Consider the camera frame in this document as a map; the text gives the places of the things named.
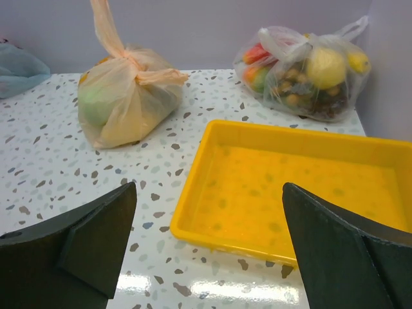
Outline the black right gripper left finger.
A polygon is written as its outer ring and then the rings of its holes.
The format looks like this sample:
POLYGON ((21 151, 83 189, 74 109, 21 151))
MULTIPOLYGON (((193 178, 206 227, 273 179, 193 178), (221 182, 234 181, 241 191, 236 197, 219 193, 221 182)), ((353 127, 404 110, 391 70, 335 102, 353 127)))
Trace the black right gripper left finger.
POLYGON ((1 236, 1 308, 106 308, 137 203, 121 185, 85 205, 1 236))

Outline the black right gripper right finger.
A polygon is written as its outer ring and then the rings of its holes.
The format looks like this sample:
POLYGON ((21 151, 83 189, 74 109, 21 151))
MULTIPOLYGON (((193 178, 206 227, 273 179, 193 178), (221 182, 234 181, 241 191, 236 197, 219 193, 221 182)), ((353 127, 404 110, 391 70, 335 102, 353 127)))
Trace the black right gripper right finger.
POLYGON ((282 201, 310 308, 411 308, 411 233, 294 183, 282 201))

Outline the light blue printed plastic bag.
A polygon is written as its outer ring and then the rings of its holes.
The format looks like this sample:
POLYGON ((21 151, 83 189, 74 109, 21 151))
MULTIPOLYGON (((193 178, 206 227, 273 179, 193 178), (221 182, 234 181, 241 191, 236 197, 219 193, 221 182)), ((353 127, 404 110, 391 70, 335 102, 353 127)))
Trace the light blue printed plastic bag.
POLYGON ((1 99, 21 94, 50 77, 43 61, 1 39, 1 99))

